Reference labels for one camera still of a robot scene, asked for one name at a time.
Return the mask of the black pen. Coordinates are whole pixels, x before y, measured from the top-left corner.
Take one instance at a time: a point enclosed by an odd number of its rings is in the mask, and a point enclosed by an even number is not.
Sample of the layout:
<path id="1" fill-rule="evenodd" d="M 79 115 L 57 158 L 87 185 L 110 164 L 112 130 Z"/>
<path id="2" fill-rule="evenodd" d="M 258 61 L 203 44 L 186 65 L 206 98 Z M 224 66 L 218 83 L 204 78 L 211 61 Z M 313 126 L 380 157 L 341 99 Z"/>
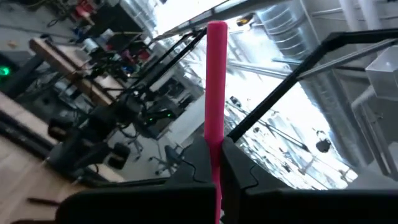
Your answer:
<path id="1" fill-rule="evenodd" d="M 28 197 L 27 201 L 29 203 L 34 203 L 34 204 L 38 204 L 38 205 L 46 205 L 46 206 L 59 206 L 60 203 L 54 200 L 49 200 L 49 199 L 45 199 L 45 198 L 34 198 L 34 197 Z"/>

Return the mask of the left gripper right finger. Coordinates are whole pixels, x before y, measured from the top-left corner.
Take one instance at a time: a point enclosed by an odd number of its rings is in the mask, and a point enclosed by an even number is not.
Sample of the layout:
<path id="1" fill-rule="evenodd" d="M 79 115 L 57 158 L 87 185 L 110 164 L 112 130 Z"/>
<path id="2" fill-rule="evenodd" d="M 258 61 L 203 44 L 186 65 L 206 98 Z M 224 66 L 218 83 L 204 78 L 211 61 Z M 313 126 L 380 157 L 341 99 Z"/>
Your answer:
<path id="1" fill-rule="evenodd" d="M 398 224 L 398 190 L 293 189 L 230 138 L 220 164 L 225 224 Z"/>

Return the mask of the silver ventilation duct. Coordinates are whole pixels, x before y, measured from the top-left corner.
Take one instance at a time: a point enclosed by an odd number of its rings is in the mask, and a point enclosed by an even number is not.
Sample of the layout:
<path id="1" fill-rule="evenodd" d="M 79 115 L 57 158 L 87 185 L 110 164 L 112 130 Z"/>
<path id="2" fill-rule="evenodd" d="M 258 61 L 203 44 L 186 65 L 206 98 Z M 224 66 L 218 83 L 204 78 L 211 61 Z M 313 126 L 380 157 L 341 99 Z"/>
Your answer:
<path id="1" fill-rule="evenodd" d="M 289 0 L 257 12 L 285 59 L 303 60 L 321 43 L 304 0 Z M 344 161 L 363 168 L 374 161 L 366 136 L 348 106 L 348 97 L 331 70 L 300 82 L 312 104 L 326 119 L 329 135 Z"/>

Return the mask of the translucent ceiling fixture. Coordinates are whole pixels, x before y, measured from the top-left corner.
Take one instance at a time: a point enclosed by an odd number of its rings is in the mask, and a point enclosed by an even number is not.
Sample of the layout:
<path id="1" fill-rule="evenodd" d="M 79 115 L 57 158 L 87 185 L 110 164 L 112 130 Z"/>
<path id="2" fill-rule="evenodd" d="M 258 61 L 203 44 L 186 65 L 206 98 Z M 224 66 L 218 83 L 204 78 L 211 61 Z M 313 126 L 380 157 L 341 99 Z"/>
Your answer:
<path id="1" fill-rule="evenodd" d="M 398 45 L 384 50 L 366 67 L 366 74 L 378 98 L 398 101 Z"/>

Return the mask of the wooden workbench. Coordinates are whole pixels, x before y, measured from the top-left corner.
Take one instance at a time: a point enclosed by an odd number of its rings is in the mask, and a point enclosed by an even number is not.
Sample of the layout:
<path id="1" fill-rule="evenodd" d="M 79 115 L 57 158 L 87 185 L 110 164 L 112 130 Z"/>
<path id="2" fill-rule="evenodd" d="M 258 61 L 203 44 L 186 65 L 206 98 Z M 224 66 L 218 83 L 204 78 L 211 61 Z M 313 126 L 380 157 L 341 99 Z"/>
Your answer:
<path id="1" fill-rule="evenodd" d="M 49 40 L 33 38 L 30 49 L 45 60 L 96 105 L 110 105 L 119 95 L 118 91 L 108 92 L 107 88 L 119 89 L 122 86 L 111 76 L 97 77 L 93 81 L 83 78 L 89 74 L 88 55 L 81 48 L 55 44 Z"/>

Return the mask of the office chair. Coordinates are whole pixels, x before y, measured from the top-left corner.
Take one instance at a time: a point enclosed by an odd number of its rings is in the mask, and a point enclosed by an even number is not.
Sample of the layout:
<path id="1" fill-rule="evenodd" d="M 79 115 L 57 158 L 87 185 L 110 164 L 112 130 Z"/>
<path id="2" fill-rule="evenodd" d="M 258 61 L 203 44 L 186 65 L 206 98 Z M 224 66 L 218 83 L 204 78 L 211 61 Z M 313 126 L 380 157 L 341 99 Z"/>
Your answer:
<path id="1" fill-rule="evenodd" d="M 187 148 L 182 148 L 180 146 L 172 148 L 171 146 L 166 145 L 164 147 L 165 160 L 159 159 L 157 157 L 150 157 L 148 161 L 157 161 L 158 165 L 163 166 L 163 168 L 157 169 L 155 171 L 155 175 L 160 175 L 166 170 L 169 172 L 170 175 L 174 174 L 179 165 L 183 162 L 186 150 Z"/>

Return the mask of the pink highlighter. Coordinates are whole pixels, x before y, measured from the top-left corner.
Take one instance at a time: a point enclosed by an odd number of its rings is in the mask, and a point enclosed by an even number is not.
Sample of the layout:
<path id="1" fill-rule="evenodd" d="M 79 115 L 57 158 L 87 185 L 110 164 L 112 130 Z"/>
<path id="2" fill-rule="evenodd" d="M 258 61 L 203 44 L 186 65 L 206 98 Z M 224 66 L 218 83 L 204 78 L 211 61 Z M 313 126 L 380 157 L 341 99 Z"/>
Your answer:
<path id="1" fill-rule="evenodd" d="M 210 150 L 212 179 L 216 185 L 215 224 L 219 224 L 221 215 L 220 157 L 224 138 L 228 26 L 223 21 L 212 21 L 208 23 L 206 30 L 204 137 Z"/>

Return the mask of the black aluminium table frame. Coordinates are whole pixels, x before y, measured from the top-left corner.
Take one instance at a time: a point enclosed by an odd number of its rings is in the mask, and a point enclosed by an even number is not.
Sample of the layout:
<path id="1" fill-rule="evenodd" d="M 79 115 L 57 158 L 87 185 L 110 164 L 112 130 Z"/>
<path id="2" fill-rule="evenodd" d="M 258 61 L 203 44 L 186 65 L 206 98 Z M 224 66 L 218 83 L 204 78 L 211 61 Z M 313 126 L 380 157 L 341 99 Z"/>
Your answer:
<path id="1" fill-rule="evenodd" d="M 197 31 L 195 39 L 189 43 L 177 56 L 181 59 L 185 53 L 194 48 L 202 38 L 206 39 L 207 25 L 212 21 L 223 21 L 234 16 L 255 11 L 260 7 L 272 6 L 288 0 L 239 0 L 235 5 L 230 5 L 222 11 L 216 7 L 199 14 L 196 18 L 184 22 L 180 27 L 169 30 L 155 37 L 156 40 L 166 39 L 186 32 Z M 382 45 L 393 43 L 398 39 L 398 28 L 363 30 L 354 32 L 333 32 L 282 82 L 250 112 L 229 134 L 228 137 L 236 142 L 246 131 L 251 128 L 262 116 L 265 115 L 299 80 L 306 75 L 321 73 L 325 66 L 317 67 L 318 63 L 327 53 L 340 49 L 348 44 L 372 44 L 373 49 L 380 49 Z"/>

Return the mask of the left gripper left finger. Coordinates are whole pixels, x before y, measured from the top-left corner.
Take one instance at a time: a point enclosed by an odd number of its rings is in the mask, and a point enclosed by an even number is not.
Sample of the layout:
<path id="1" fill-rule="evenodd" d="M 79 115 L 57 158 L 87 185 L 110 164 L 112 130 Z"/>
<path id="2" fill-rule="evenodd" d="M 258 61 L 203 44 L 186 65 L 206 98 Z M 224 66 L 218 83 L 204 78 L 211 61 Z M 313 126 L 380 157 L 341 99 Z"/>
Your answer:
<path id="1" fill-rule="evenodd" d="M 210 150 L 205 139 L 199 137 L 164 184 L 79 192 L 60 204 L 55 221 L 56 224 L 215 224 L 216 210 Z"/>

